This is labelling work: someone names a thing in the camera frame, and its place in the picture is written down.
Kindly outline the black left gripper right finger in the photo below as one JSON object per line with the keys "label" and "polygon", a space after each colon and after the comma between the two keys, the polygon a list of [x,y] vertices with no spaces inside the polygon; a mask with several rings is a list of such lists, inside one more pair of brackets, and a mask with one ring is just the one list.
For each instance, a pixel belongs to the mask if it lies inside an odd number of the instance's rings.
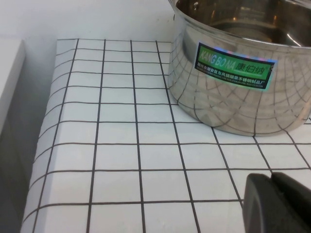
{"label": "black left gripper right finger", "polygon": [[281,172],[273,173],[273,182],[294,209],[311,208],[311,190]]}

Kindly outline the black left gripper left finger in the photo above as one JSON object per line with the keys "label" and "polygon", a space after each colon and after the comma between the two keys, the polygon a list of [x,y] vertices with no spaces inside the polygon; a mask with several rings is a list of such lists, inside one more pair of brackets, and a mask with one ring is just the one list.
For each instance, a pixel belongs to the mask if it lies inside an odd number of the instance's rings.
{"label": "black left gripper left finger", "polygon": [[294,209],[273,182],[273,174],[247,176],[242,207],[247,233],[309,233],[311,209]]}

